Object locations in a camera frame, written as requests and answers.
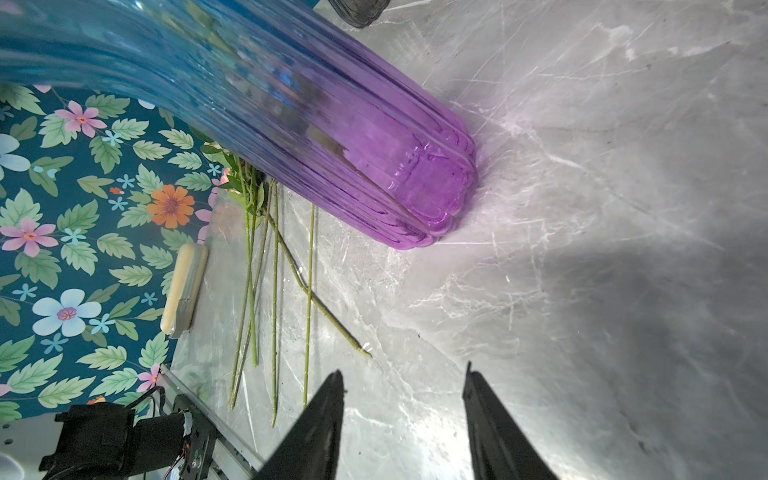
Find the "cream rose flower bunch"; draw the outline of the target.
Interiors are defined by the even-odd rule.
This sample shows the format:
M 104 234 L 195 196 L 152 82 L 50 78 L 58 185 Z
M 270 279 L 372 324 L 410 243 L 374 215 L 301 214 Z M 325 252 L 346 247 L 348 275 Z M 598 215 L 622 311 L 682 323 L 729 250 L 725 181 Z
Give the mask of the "cream rose flower bunch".
M 225 167 L 227 181 L 224 188 L 243 209 L 246 282 L 243 288 L 243 301 L 236 330 L 236 350 L 228 405 L 233 408 L 238 403 L 241 384 L 245 378 L 246 362 L 250 360 L 255 367 L 261 362 L 260 320 L 257 304 L 260 300 L 262 285 L 267 282 L 271 286 L 269 303 L 271 425 L 275 426 L 279 413 L 280 347 L 278 327 L 281 307 L 278 305 L 278 300 L 283 280 L 281 263 L 287 263 L 299 290 L 306 298 L 306 304 L 307 267 L 305 271 L 300 269 L 299 263 L 282 233 L 280 226 L 281 189 L 278 182 L 268 178 L 265 173 L 213 140 L 203 142 L 202 153 Z M 370 358 L 372 354 L 366 350 L 315 291 L 317 226 L 318 208 L 316 207 L 312 322 L 314 314 L 320 313 L 354 350 Z

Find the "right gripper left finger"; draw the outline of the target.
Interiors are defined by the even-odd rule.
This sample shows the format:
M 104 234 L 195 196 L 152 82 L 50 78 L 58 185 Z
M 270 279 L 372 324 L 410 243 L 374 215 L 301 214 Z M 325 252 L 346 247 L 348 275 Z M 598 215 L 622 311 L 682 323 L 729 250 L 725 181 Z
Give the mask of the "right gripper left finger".
M 329 374 L 255 480 L 336 478 L 344 415 L 344 379 Z

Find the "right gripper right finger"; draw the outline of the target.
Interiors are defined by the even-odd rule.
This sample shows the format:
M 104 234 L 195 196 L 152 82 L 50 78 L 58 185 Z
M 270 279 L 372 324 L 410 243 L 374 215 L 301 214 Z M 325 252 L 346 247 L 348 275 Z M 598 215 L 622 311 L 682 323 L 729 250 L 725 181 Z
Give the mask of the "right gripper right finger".
M 475 479 L 558 479 L 471 362 L 462 398 Z

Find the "purple glass vase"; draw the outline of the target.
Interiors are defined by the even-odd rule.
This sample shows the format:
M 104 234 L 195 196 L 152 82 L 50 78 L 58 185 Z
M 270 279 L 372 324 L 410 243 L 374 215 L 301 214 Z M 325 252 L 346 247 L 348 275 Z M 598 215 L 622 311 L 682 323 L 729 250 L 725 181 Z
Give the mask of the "purple glass vase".
M 478 180 L 457 115 L 298 1 L 5 1 L 1 78 L 153 103 L 396 249 Z

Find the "orange rose flower stem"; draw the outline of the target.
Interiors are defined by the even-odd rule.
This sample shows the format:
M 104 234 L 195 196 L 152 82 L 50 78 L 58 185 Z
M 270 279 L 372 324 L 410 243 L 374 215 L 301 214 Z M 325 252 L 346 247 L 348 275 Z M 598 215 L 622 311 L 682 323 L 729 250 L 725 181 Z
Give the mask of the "orange rose flower stem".
M 316 228 L 316 206 L 312 205 L 310 209 L 309 222 L 309 242 L 308 242 L 308 266 L 307 282 L 305 293 L 307 296 L 306 304 L 306 331 L 305 331 L 305 351 L 304 351 L 304 375 L 303 375 L 303 407 L 306 407 L 309 401 L 309 379 L 310 379 L 310 356 L 311 356 L 311 330 L 312 330 L 312 308 L 313 308 L 313 280 L 314 280 L 314 252 L 315 252 L 315 228 Z

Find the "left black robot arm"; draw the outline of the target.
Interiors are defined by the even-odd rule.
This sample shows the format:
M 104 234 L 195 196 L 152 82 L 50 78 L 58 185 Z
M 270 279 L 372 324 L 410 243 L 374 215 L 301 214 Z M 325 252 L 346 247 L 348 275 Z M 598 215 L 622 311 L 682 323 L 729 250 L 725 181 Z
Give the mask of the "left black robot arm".
M 75 405 L 55 416 L 62 430 L 54 453 L 42 458 L 46 479 L 129 479 L 173 471 L 205 479 L 219 432 L 188 396 L 165 413 L 165 388 L 155 386 L 126 405 Z

